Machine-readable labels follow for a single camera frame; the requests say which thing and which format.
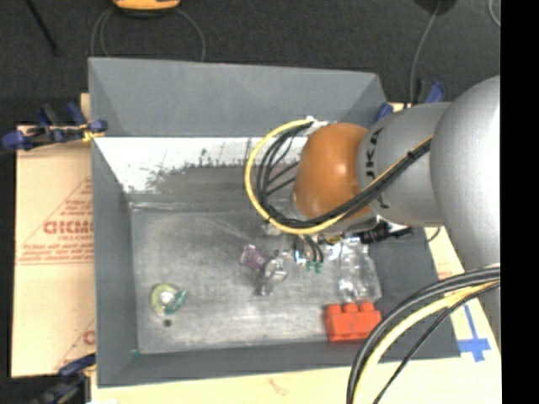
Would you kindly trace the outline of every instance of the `transparent object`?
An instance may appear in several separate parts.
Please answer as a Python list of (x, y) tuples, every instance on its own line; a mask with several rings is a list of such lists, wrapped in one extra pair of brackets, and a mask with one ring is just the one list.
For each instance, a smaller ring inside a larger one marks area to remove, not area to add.
[(375, 302), (382, 297), (369, 246), (351, 237), (335, 244), (333, 260), (339, 273), (338, 289), (345, 302)]

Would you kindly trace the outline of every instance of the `blue clamp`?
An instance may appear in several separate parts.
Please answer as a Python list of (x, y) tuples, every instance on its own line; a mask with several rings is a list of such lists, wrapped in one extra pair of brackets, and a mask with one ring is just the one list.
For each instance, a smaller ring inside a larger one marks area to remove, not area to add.
[(95, 360), (95, 353), (82, 356), (80, 359), (74, 360), (71, 363), (61, 367), (58, 371), (58, 375), (62, 378), (72, 377), (73, 375), (80, 373), (83, 369), (95, 365)]
[(439, 81), (431, 81), (430, 92), (427, 98), (423, 101), (425, 104), (433, 104), (441, 102), (446, 96), (446, 88)]
[(83, 370), (94, 364), (95, 353), (91, 353), (60, 368), (58, 375), (62, 378), (62, 381), (31, 402), (39, 404), (64, 404), (69, 402), (80, 390), (84, 390), (84, 383), (88, 384), (88, 377), (83, 373)]
[(42, 105), (37, 115), (38, 125), (30, 127), (25, 133), (21, 130), (8, 132), (2, 137), (3, 147), (6, 150), (28, 151), (37, 146), (88, 139), (109, 128), (105, 120), (88, 122), (74, 102), (67, 104), (67, 112), (72, 121), (70, 125), (62, 125), (54, 109), (49, 104)]

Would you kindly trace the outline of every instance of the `small round object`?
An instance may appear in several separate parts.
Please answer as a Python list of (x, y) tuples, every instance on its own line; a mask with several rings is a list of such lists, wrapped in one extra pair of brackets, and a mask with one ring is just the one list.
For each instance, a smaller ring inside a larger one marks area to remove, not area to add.
[(157, 314), (167, 316), (180, 308), (186, 295), (186, 290), (180, 290), (172, 284), (158, 284), (152, 289), (150, 304)]

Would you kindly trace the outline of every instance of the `black wire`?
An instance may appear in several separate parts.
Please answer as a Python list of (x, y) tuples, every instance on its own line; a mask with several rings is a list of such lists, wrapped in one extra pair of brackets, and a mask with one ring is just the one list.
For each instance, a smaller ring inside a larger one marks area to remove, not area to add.
[(441, 232), (441, 227), (439, 227), (438, 229), (436, 229), (436, 232), (434, 233), (434, 235), (432, 237), (430, 237), (429, 239), (427, 239), (427, 242), (433, 242), (434, 239), (440, 235), (440, 232)]
[(464, 274), (458, 274), (448, 279), (437, 281), (436, 283), (430, 284), (423, 289), (418, 290), (397, 307), (395, 307), (392, 311), (390, 311), (382, 319), (382, 321), (378, 323), (375, 329), (373, 329), (355, 356), (348, 380), (346, 402), (348, 404), (352, 404), (354, 401), (355, 386), (364, 368), (364, 363), (371, 354), (371, 350), (376, 347), (381, 339), (383, 339), (385, 330), (391, 322), (401, 316), (405, 311), (408, 311), (427, 300), (441, 296), (446, 292), (460, 290), (477, 284), (485, 284), (489, 281), (499, 279), (499, 277), (500, 267), (483, 268), (476, 271), (466, 272)]
[(284, 181), (283, 183), (279, 184), (277, 187), (273, 187), (271, 190), (268, 190), (268, 191), (266, 192), (266, 198), (267, 198), (267, 197), (270, 197), (273, 193), (275, 193), (276, 191), (279, 191), (279, 190), (283, 189), (284, 187), (286, 187), (286, 186), (289, 185), (290, 183), (293, 183), (294, 181), (296, 181), (296, 177), (288, 178), (286, 181)]
[(317, 244), (315, 241), (308, 235), (305, 235), (305, 241), (307, 241), (307, 244), (311, 247), (312, 250), (312, 261), (315, 263), (318, 260), (318, 249)]
[(372, 184), (370, 187), (363, 190), (360, 194), (343, 203), (339, 207), (318, 217), (299, 221), (296, 219), (291, 219), (290, 217), (287, 217), (286, 215), (275, 209), (267, 208), (266, 212), (268, 212), (272, 219), (281, 223), (285, 222), (288, 226), (295, 227), (296, 229), (316, 226), (341, 214), (345, 214), (344, 218), (349, 217), (355, 214), (357, 211), (365, 208), (372, 200), (377, 198), (386, 188), (386, 186), (388, 186), (406, 168), (408, 168), (412, 163), (419, 160), (429, 150), (430, 140), (427, 140), (421, 145), (414, 148), (412, 151), (410, 151), (408, 155), (401, 159), (399, 162), (395, 163), (393, 165), (393, 168), (388, 171), (383, 177), (381, 177), (376, 183)]
[(278, 173), (276, 173), (273, 177), (271, 177), (269, 180), (268, 180), (268, 184), (272, 184), (274, 181), (276, 181), (279, 177), (282, 177), (285, 173), (287, 173), (288, 171), (291, 171), (294, 167), (296, 167), (297, 165), (299, 165), (300, 163), (299, 162), (293, 162), (292, 164), (288, 165), (287, 167), (285, 167), (284, 169), (280, 170)]
[(51, 47), (52, 54), (54, 56), (61, 56), (62, 51), (60, 46), (55, 42), (54, 38), (52, 37), (51, 31), (47, 27), (47, 24), (45, 24), (45, 21), (41, 17), (40, 11), (37, 10), (37, 7), (34, 5), (34, 2), (32, 0), (24, 0), (26, 2), (26, 6), (34, 16), (35, 22), (40, 26), (41, 33), (45, 36), (47, 42), (49, 43), (49, 46)]
[[(277, 164), (279, 164), (279, 162), (281, 162), (285, 158), (286, 154), (288, 154), (291, 149), (294, 138), (303, 130), (311, 127), (313, 123), (314, 121), (310, 121), (304, 125), (287, 130), (269, 146), (268, 150), (263, 155), (256, 176), (256, 195), (259, 203), (267, 210), (276, 211), (273, 207), (267, 205), (267, 198), (270, 195), (268, 191), (268, 186), (270, 184), (270, 181), (275, 181), (275, 179), (277, 178), (274, 177), (270, 180), (271, 172), (275, 169), (275, 166), (277, 166)], [(284, 152), (280, 154), (279, 158), (275, 160), (279, 149), (281, 149), (281, 147), (283, 147), (283, 145), (285, 145), (288, 140), (290, 141), (287, 148), (284, 150)]]
[(378, 393), (375, 400), (372, 402), (372, 404), (378, 404), (380, 400), (382, 399), (383, 395), (386, 393), (387, 389), (389, 389), (389, 386), (397, 379), (398, 375), (403, 371), (403, 369), (406, 367), (410, 359), (418, 352), (418, 350), (421, 348), (421, 346), (424, 344), (424, 342), (432, 335), (432, 333), (442, 324), (442, 322), (449, 317), (453, 312), (455, 312), (458, 308), (466, 304), (468, 301), (473, 300), (477, 297), (479, 297), (482, 294), (485, 294), (493, 289), (497, 289), (500, 286), (500, 283), (493, 284), (485, 289), (478, 290), (477, 292), (472, 293), (471, 295), (468, 295), (462, 300), (459, 300), (456, 304), (451, 306), (450, 308), (446, 309), (427, 329), (421, 338), (416, 342), (416, 344), (410, 349), (410, 351), (404, 356), (403, 361), (401, 364), (397, 367), (391, 378), (387, 381), (387, 383), (384, 385), (382, 390)]

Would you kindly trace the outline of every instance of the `white cable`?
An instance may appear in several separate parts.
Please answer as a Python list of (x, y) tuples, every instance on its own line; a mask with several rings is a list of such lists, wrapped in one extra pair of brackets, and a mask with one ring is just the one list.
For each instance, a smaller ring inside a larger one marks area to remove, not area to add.
[(418, 64), (419, 59), (419, 53), (421, 52), (421, 49), (423, 48), (423, 43), (425, 39), (427, 38), (427, 35), (429, 34), (430, 28), (432, 27), (432, 24), (435, 22), (436, 15), (438, 15), (438, 11), (440, 10), (441, 1), (438, 0), (438, 4), (436, 5), (435, 11), (430, 16), (429, 23), (427, 24), (426, 29), (423, 32), (423, 35), (421, 36), (421, 40), (419, 41), (418, 49), (415, 51), (414, 61), (412, 62), (412, 69), (410, 70), (410, 84), (409, 84), (409, 94), (410, 94), (410, 103), (414, 101), (414, 95), (415, 95), (415, 67)]
[(496, 15), (494, 15), (494, 11), (492, 9), (492, 3), (493, 2), (494, 2), (494, 0), (488, 0), (488, 13), (490, 13), (490, 17), (496, 23), (496, 25), (498, 25), (498, 27), (501, 28), (502, 23), (499, 21), (498, 18), (496, 18)]

